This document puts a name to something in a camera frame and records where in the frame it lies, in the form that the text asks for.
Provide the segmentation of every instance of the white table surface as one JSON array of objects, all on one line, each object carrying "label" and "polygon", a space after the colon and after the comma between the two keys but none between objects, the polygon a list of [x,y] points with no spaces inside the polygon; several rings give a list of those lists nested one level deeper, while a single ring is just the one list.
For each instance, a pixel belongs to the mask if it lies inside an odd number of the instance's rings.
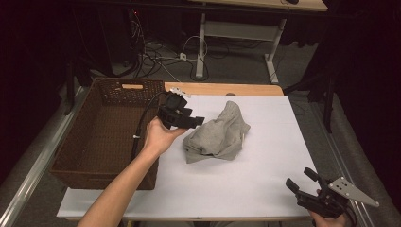
[{"label": "white table surface", "polygon": [[[319,188],[304,169],[315,170],[286,96],[192,96],[192,116],[216,119],[227,100],[236,102],[251,129],[233,161],[207,159],[187,164],[179,137],[160,157],[156,187],[135,192],[127,219],[284,220],[308,217],[286,187],[290,177],[301,190]],[[101,190],[68,188],[57,216],[81,218]]]}]

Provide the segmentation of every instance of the gray cloth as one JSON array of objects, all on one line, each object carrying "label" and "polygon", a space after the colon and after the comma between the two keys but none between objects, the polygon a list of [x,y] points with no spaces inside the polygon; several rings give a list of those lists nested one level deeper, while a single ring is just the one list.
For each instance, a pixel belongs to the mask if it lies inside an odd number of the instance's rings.
[{"label": "gray cloth", "polygon": [[238,105],[227,101],[216,120],[197,127],[183,139],[186,162],[208,158],[232,161],[242,150],[243,135],[251,128],[242,118]]}]

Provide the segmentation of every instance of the basket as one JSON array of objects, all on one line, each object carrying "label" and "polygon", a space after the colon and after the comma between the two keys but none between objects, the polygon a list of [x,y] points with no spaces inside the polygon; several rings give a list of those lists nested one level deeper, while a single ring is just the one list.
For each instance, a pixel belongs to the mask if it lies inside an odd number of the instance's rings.
[{"label": "basket", "polygon": [[[142,88],[127,89],[123,84]],[[71,188],[106,188],[130,163],[137,123],[150,100],[164,90],[161,80],[95,79],[57,151],[50,172]],[[143,128],[156,115],[158,102],[159,99],[153,101]],[[141,139],[137,152],[143,145],[144,139]],[[158,161],[138,190],[154,189]]]}]

